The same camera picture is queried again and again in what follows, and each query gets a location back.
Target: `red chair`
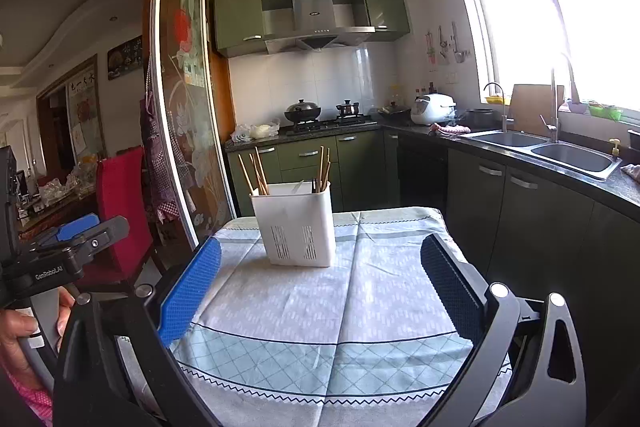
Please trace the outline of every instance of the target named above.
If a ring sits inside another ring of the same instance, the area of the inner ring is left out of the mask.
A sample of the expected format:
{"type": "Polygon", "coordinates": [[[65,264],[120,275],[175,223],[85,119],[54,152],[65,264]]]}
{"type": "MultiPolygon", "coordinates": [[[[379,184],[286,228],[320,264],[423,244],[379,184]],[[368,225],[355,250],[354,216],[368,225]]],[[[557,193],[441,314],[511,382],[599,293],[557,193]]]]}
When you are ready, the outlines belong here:
{"type": "Polygon", "coordinates": [[[142,147],[98,163],[96,198],[101,221],[124,216],[129,235],[96,255],[84,266],[84,277],[76,282],[81,290],[130,291],[150,256],[156,262],[153,238],[142,200],[142,147]]]}

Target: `kitchen sink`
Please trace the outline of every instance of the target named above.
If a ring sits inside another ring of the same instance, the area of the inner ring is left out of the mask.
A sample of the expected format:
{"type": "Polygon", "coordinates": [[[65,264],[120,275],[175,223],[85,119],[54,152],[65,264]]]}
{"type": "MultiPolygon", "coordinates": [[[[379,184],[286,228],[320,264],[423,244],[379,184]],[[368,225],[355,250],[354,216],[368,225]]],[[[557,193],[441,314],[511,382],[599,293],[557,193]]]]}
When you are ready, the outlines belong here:
{"type": "Polygon", "coordinates": [[[484,142],[571,169],[600,181],[606,180],[622,160],[565,142],[552,143],[532,134],[513,131],[476,132],[461,138],[484,142]]]}
{"type": "Polygon", "coordinates": [[[532,145],[540,145],[548,140],[540,136],[533,136],[520,132],[497,132],[474,138],[481,142],[493,143],[495,145],[504,145],[507,147],[530,147],[532,145]]]}

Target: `sliding glass door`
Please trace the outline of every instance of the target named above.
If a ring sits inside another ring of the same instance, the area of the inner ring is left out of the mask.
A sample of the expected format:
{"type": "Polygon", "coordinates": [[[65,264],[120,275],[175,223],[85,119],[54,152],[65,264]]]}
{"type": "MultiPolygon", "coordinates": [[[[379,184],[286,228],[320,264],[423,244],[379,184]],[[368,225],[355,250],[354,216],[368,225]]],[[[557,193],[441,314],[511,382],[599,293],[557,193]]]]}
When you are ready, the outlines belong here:
{"type": "Polygon", "coordinates": [[[156,114],[192,248],[235,217],[216,127],[206,28],[205,0],[152,0],[156,114]]]}

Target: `gas stove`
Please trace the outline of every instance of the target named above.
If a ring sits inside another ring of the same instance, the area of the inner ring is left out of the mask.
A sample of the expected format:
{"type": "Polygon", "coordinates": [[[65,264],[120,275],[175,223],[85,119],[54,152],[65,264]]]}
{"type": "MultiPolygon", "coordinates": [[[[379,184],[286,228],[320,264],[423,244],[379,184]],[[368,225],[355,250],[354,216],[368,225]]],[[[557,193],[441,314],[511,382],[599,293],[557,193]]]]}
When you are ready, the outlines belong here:
{"type": "Polygon", "coordinates": [[[342,126],[350,125],[363,125],[371,124],[375,125],[376,122],[368,114],[356,114],[352,116],[337,116],[333,120],[312,120],[308,122],[301,122],[293,124],[292,127],[286,131],[287,136],[292,134],[305,134],[313,131],[322,131],[325,129],[335,129],[342,126]]]}

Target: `white rice cooker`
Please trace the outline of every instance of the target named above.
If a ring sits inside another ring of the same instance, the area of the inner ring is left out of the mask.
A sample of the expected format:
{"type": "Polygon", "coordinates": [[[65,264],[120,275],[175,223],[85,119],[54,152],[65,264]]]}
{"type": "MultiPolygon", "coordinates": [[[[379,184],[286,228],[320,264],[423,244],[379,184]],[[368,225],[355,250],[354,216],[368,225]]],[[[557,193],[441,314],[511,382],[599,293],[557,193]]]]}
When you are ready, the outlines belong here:
{"type": "Polygon", "coordinates": [[[450,120],[455,116],[456,103],[446,94],[417,96],[411,108],[411,120],[419,125],[450,120]]]}

